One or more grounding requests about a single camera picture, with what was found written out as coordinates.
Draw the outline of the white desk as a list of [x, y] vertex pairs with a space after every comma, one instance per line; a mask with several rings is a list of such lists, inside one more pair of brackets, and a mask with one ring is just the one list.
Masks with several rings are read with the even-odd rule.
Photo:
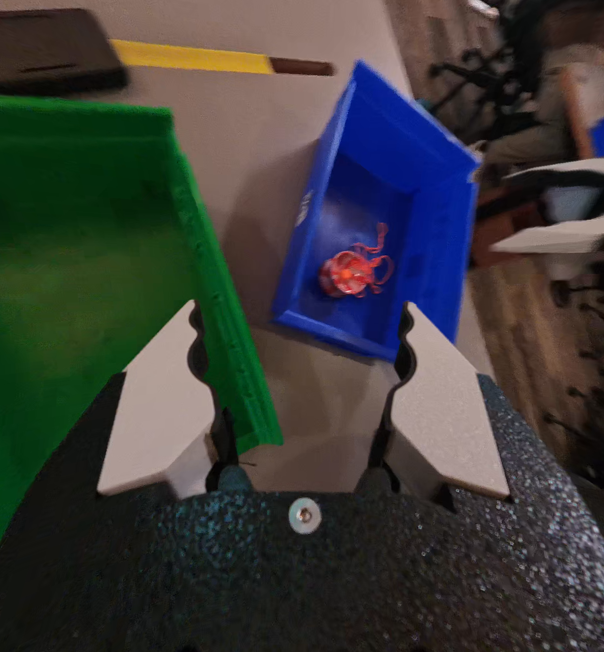
[[83, 7], [107, 36], [330, 62], [335, 75], [133, 68], [93, 98], [170, 107], [177, 137], [250, 323], [284, 437], [241, 456], [257, 490], [350, 492], [368, 459], [392, 365], [269, 324], [316, 139], [363, 59], [411, 87], [383, 1], [0, 1], [0, 11]]

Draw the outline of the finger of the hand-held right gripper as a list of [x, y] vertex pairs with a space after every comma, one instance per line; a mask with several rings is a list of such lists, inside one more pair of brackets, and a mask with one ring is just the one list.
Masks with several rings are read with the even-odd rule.
[[491, 251], [511, 254], [586, 254], [604, 240], [604, 214], [591, 220], [536, 226], [491, 245]]
[[504, 177], [507, 186], [604, 188], [604, 157], [533, 167]]

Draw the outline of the green plastic bin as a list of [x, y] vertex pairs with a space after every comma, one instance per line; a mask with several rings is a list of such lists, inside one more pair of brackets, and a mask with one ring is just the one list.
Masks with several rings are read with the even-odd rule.
[[283, 444], [171, 111], [0, 96], [0, 541], [109, 378], [190, 299], [238, 452]]

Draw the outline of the blue plastic bin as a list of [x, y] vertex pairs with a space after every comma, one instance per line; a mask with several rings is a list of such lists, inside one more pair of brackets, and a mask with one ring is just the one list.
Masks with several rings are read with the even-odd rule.
[[[274, 324], [351, 353], [393, 362], [407, 301], [453, 344], [469, 265], [477, 159], [420, 104], [363, 60], [315, 148], [272, 304]], [[355, 243], [394, 265], [382, 291], [330, 298], [325, 261]]]

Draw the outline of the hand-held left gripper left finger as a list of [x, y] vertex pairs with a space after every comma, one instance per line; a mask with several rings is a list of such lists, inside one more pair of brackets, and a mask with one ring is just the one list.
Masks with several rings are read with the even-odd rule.
[[208, 491], [220, 408], [204, 382], [204, 333], [199, 303], [187, 301], [125, 367], [99, 494], [157, 483], [179, 500]]

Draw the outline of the cardboard box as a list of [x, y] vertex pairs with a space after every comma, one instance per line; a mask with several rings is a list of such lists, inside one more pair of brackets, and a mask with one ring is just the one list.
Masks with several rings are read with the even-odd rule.
[[544, 225], [541, 200], [525, 188], [497, 187], [479, 194], [471, 242], [470, 268], [485, 269], [520, 259], [522, 254], [498, 252], [496, 243], [517, 232]]

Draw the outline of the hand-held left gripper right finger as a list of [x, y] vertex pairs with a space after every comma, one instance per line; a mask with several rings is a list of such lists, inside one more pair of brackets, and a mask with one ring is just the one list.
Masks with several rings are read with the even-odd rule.
[[414, 303], [400, 318], [389, 391], [371, 445], [371, 467], [389, 469], [425, 500], [460, 488], [493, 500], [511, 495], [478, 372]]

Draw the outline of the black object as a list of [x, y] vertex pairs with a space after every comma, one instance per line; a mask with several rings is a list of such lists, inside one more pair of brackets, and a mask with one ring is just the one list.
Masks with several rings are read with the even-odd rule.
[[65, 96], [127, 84], [126, 68], [90, 11], [0, 11], [0, 94]]

